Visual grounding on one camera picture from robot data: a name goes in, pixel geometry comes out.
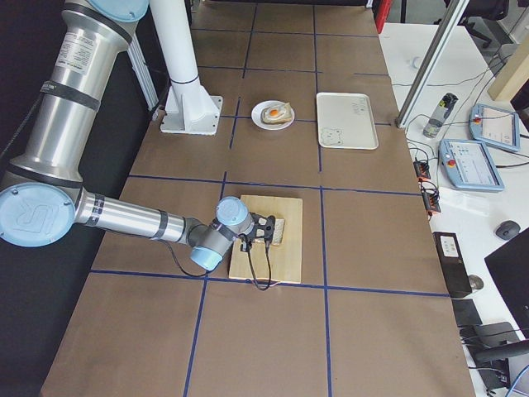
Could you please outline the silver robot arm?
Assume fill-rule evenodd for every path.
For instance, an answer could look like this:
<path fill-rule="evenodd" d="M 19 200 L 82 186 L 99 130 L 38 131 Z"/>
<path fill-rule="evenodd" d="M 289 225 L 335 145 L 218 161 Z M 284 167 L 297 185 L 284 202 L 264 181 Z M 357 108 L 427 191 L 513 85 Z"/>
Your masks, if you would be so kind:
<path fill-rule="evenodd" d="M 150 12 L 169 72 L 165 130 L 211 136 L 222 99 L 201 85 L 186 6 L 181 1 L 68 1 L 67 31 L 22 155 L 1 183 L 1 237 L 17 246 L 45 246 L 75 224 L 190 246 L 191 260 L 214 270 L 236 240 L 249 251 L 274 239 L 273 216 L 249 211 L 238 198 L 222 199 L 203 224 L 162 210 L 88 192 L 78 167 L 117 55 L 133 41 Z"/>

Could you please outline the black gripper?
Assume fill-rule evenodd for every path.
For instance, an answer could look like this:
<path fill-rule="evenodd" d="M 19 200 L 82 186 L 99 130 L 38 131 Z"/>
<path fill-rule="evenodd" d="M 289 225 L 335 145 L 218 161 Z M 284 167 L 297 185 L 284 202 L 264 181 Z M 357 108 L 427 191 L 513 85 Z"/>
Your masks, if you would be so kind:
<path fill-rule="evenodd" d="M 250 241 L 259 240 L 271 244 L 274 240 L 275 216 L 269 215 L 268 217 L 264 217 L 257 213 L 251 213 L 250 215 L 253 221 Z"/>

